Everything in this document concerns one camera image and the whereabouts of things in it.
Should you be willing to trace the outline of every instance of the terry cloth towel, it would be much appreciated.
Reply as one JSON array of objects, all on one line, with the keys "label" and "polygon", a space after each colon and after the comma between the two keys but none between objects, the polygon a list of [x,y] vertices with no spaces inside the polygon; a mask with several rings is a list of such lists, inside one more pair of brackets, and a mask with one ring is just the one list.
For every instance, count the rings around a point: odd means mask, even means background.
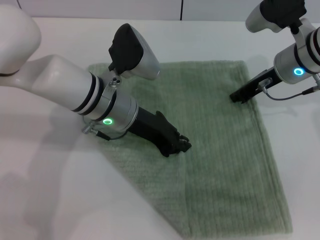
[{"label": "terry cloth towel", "polygon": [[[107,64],[89,67],[101,75]],[[229,95],[249,80],[243,61],[161,65],[154,81],[123,79],[139,106],[158,110],[192,148],[166,158],[128,134],[98,138],[101,149],[185,238],[256,236],[292,231],[268,135],[255,100]]]}]

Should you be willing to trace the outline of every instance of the table surface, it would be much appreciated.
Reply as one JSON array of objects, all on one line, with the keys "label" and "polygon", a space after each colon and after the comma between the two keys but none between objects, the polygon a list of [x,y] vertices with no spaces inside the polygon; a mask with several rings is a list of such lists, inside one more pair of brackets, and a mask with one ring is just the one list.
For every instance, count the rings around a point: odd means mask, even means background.
[{"label": "table surface", "polygon": [[[42,42],[31,59],[58,54],[82,68],[111,61],[113,36],[127,22],[144,36],[160,62],[244,60],[252,77],[272,67],[275,55],[294,42],[289,29],[252,34],[243,22],[35,21]],[[281,83],[269,93],[282,98],[314,85],[313,79]],[[263,94],[256,99],[294,233],[241,239],[316,239],[320,94],[283,102]],[[20,89],[0,87],[0,123],[0,240],[181,239],[106,160],[95,140],[81,134],[77,114]]]}]

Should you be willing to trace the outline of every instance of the cable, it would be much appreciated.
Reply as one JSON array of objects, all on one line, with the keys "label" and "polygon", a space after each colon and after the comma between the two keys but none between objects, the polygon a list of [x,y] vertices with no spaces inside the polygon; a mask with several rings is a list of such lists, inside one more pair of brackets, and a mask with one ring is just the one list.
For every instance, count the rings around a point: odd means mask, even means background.
[{"label": "cable", "polygon": [[270,98],[270,99],[272,99],[272,100],[275,100],[275,101],[284,101],[284,100],[293,99],[293,98],[298,97],[298,96],[301,96],[301,95],[303,95],[303,94],[302,94],[302,92],[301,92],[301,93],[299,93],[299,94],[296,94],[296,95],[293,95],[293,96],[290,96],[290,97],[286,97],[286,98],[274,98],[274,97],[270,96],[268,92],[265,92],[265,95],[267,95],[268,98]]},{"label": "cable", "polygon": [[128,131],[125,131],[125,133],[122,134],[121,136],[117,136],[117,137],[111,138],[108,135],[104,134],[103,132],[97,131],[96,136],[99,137],[99,138],[102,138],[104,140],[107,140],[107,141],[112,141],[112,140],[118,140],[118,139],[123,138],[127,134],[127,132]]}]

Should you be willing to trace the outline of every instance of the white wall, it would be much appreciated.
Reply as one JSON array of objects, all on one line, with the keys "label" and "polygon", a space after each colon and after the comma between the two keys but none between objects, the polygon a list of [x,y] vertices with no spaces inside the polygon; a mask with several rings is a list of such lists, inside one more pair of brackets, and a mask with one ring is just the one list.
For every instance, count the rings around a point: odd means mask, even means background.
[{"label": "white wall", "polygon": [[21,8],[33,17],[179,20],[181,12],[181,0],[19,0],[19,2]]},{"label": "white wall", "polygon": [[[182,0],[0,0],[33,17],[179,20]],[[262,0],[183,0],[182,20],[245,21]],[[320,23],[320,0],[305,0],[311,22]]]},{"label": "white wall", "polygon": [[17,0],[0,0],[0,4],[10,4],[19,7]]},{"label": "white wall", "polygon": [[[183,20],[245,21],[262,0],[184,0]],[[320,0],[305,0],[307,14],[320,23]]]}]

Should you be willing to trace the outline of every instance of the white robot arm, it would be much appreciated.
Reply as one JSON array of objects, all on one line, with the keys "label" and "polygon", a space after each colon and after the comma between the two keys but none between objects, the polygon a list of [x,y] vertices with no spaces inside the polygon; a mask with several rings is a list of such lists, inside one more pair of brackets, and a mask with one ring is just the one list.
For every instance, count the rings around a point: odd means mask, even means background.
[{"label": "white robot arm", "polygon": [[[289,100],[320,90],[320,31],[308,19],[305,0],[263,0],[247,18],[247,29],[256,33],[270,29],[275,33],[289,27],[295,43],[279,52],[274,66],[263,71],[246,85],[230,95],[233,102],[245,103],[263,92],[276,101]],[[268,94],[271,88],[281,82],[296,84],[313,77],[316,86],[296,95],[274,98]]]},{"label": "white robot arm", "polygon": [[122,25],[109,49],[112,64],[104,78],[74,65],[58,55],[27,61],[41,42],[41,32],[22,10],[0,5],[0,86],[15,87],[51,100],[86,116],[91,122],[85,133],[97,124],[125,133],[130,131],[153,142],[161,153],[186,152],[191,144],[161,114],[138,106],[137,101],[118,88],[122,78],[136,75],[153,80],[160,64],[140,33],[129,24]]}]

